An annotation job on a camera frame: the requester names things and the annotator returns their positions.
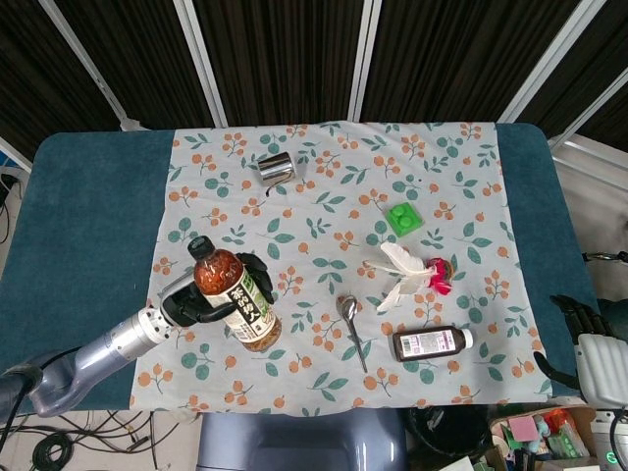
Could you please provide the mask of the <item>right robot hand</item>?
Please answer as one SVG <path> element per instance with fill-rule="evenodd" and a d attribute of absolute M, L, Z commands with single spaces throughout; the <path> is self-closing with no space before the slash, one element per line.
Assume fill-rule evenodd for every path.
<path fill-rule="evenodd" d="M 576 360 L 574 375 L 553 368 L 540 352 L 539 369 L 552 381 L 581 394 L 596 409 L 614 410 L 627 405 L 627 342 L 618 338 L 605 318 L 569 296 L 550 301 L 564 315 Z"/>

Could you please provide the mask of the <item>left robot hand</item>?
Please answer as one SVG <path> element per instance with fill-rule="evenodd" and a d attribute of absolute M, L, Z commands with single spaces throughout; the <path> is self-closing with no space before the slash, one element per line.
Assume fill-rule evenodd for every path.
<path fill-rule="evenodd" d="M 273 284 L 266 264 L 252 253 L 237 253 L 235 256 L 243 263 L 264 298 L 273 304 Z M 193 270 L 163 288 L 159 297 L 162 312 L 180 327 L 217 322 L 236 311 L 236 304 L 232 301 L 212 305 L 197 287 Z"/>

